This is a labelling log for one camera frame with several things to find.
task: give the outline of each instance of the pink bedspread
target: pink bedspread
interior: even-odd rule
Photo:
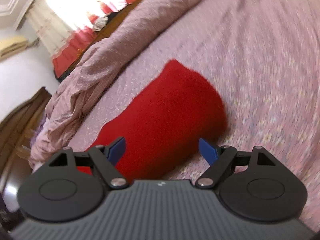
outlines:
[[[176,58],[221,95],[230,132],[219,143],[239,150],[263,145],[273,153],[306,185],[301,219],[319,230],[319,34],[320,0],[202,0],[125,68],[69,145],[86,149]],[[195,155],[168,177],[194,180],[207,167]]]

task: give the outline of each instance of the wooden furniture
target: wooden furniture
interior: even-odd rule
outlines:
[[[28,163],[30,139],[50,98],[42,87],[0,123],[0,192],[9,210],[19,207],[17,190],[32,172]]]

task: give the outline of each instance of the fabric texture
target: fabric texture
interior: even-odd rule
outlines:
[[[109,38],[91,46],[50,99],[48,120],[31,148],[31,166],[67,145],[122,67],[199,1],[143,0]]]
[[[32,147],[34,145],[34,143],[36,142],[36,139],[37,139],[39,133],[41,133],[41,131],[43,130],[43,125],[44,125],[46,120],[47,120],[47,116],[46,116],[46,114],[44,112],[42,114],[42,118],[41,118],[41,120],[39,122],[39,126],[35,130],[33,137],[30,139],[30,147]]]
[[[92,30],[94,19],[105,16],[100,3],[109,4],[111,12],[117,12],[134,1],[35,0],[26,17],[49,51],[59,78],[96,37]]]
[[[117,170],[129,181],[160,179],[197,152],[199,138],[217,139],[227,126],[220,96],[199,73],[176,60],[146,86],[92,146],[119,136],[126,151]]]
[[[306,185],[300,219],[318,231],[319,33],[320,0],[202,0],[128,64],[69,146],[89,147],[175,58],[221,96],[229,127],[218,144],[241,151],[262,145],[277,157]],[[195,181],[207,168],[196,154],[164,178]]]

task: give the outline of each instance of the white wall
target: white wall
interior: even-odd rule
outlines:
[[[18,31],[0,29],[0,40],[14,35],[24,35],[30,41],[36,38],[28,22]],[[42,86],[51,94],[59,86],[54,78],[50,55],[43,44],[0,61],[0,121]]]

